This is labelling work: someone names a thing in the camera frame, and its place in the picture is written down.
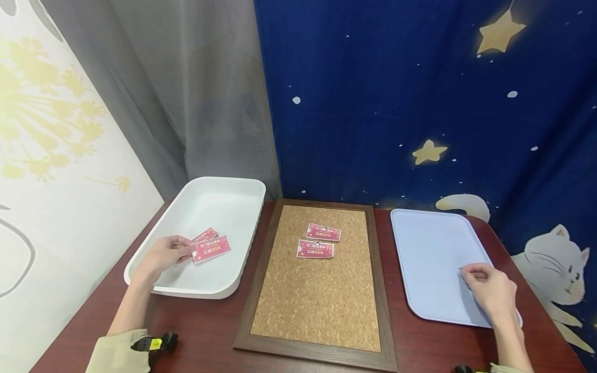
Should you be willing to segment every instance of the gray curtain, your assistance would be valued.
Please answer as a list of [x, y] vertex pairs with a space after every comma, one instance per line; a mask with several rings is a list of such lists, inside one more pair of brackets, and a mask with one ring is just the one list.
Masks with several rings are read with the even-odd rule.
[[253, 0], [42, 0], [166, 199], [200, 176], [281, 195]]

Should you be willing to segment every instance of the sleeve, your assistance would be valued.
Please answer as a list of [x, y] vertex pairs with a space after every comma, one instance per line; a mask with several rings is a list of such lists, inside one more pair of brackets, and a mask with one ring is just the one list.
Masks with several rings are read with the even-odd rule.
[[525, 373], [518, 369], [508, 368], [507, 366], [495, 365], [491, 363], [491, 373]]
[[148, 373], [149, 352], [135, 351], [131, 346], [143, 337], [147, 329], [101, 337], [91, 355], [86, 373]]

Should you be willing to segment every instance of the red coupon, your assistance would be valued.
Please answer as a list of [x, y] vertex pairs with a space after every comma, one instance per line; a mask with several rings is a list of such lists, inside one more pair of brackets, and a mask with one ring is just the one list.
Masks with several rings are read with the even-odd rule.
[[320, 226], [319, 224], [309, 223], [307, 227], [307, 238], [317, 238], [326, 241], [339, 241], [342, 230], [330, 227]]
[[216, 232], [216, 230], [213, 229], [212, 227], [209, 227], [208, 229], [206, 229], [203, 232], [201, 232], [199, 234], [199, 236], [193, 238], [191, 240], [191, 243], [197, 243], [197, 242], [205, 241], [206, 239], [212, 239], [212, 238], [217, 237], [217, 236], [218, 236], [218, 232]]
[[218, 257], [231, 250], [228, 237], [226, 236], [194, 243], [192, 246], [195, 247], [195, 250], [193, 251], [193, 262], [195, 264]]
[[334, 244], [325, 242], [298, 240], [297, 258], [331, 258], [334, 256]]

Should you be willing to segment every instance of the wooden frame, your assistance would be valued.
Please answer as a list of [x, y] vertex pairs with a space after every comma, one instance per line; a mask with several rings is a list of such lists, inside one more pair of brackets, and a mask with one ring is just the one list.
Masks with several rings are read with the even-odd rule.
[[[273, 241], [276, 237], [284, 205], [344, 209], [363, 211], [365, 213], [381, 353], [251, 334], [251, 326], [253, 325], [257, 302], [259, 301], [267, 265], [272, 253]], [[394, 340], [392, 337], [392, 326], [390, 324], [390, 314], [387, 307], [386, 288], [381, 269], [381, 258], [379, 254], [379, 244], [377, 242], [373, 207], [329, 202], [298, 201], [292, 199], [280, 199], [276, 202], [272, 221], [267, 230], [263, 250], [259, 262], [257, 263], [253, 284], [249, 290], [247, 303], [242, 313], [241, 324], [236, 333], [234, 348], [387, 372], [398, 371]]]

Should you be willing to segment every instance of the star print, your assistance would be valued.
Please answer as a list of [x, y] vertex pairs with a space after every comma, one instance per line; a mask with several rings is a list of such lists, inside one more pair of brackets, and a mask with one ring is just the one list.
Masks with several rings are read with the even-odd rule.
[[495, 23], [479, 29], [479, 32], [483, 35], [483, 40], [477, 54], [489, 49], [497, 49], [505, 53], [512, 37], [526, 26], [526, 24], [514, 23], [512, 21], [512, 12], [508, 9]]
[[414, 164], [420, 165], [425, 161], [439, 161], [439, 155], [445, 152], [448, 148], [445, 146], [436, 147], [431, 140], [425, 141], [425, 144], [421, 149], [413, 152], [413, 157], [416, 158]]

